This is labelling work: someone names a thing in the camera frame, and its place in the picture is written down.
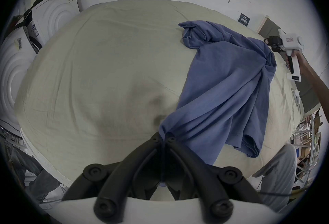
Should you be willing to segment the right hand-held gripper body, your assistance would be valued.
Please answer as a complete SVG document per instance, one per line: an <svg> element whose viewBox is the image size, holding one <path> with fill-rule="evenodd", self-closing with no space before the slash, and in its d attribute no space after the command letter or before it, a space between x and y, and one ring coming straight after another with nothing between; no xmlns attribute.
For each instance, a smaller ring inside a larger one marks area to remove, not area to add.
<svg viewBox="0 0 329 224"><path fill-rule="evenodd" d="M296 56L292 56L292 53L293 51L303 51L302 39L296 33L285 33L282 29L278 29L278 33L278 36L273 37L273 49L277 52L284 51L287 55L290 68L287 78L292 81L301 81L298 59Z"/></svg>

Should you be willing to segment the person's right hand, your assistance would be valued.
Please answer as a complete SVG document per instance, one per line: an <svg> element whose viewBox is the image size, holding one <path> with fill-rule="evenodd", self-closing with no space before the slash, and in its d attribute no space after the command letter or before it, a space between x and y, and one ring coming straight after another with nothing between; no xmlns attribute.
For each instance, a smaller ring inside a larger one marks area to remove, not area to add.
<svg viewBox="0 0 329 224"><path fill-rule="evenodd" d="M292 57L297 57L298 63L299 63L299 67L300 67L300 72L301 72L301 74L302 73L305 73L306 70L309 67L309 64L308 64L306 58L304 57L304 55L301 53L301 51L292 50L291 51L291 56Z"/></svg>

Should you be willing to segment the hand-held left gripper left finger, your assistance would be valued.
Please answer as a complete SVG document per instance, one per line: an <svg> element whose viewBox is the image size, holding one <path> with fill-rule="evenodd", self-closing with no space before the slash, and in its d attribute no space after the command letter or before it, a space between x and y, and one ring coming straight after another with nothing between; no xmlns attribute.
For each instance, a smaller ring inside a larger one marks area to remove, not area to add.
<svg viewBox="0 0 329 224"><path fill-rule="evenodd" d="M150 200L160 184L162 144L155 133L121 162L86 166L62 201L95 197L93 212L101 222L122 222L127 197Z"/></svg>

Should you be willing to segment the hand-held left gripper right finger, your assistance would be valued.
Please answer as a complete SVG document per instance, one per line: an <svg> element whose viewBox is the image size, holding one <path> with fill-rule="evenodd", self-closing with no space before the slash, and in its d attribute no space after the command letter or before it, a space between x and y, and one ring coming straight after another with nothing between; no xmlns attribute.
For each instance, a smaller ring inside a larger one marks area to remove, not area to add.
<svg viewBox="0 0 329 224"><path fill-rule="evenodd" d="M176 201L198 198L206 223L228 221L234 209L230 199L263 204L239 169L208 165L173 136L164 142L164 184Z"/></svg>

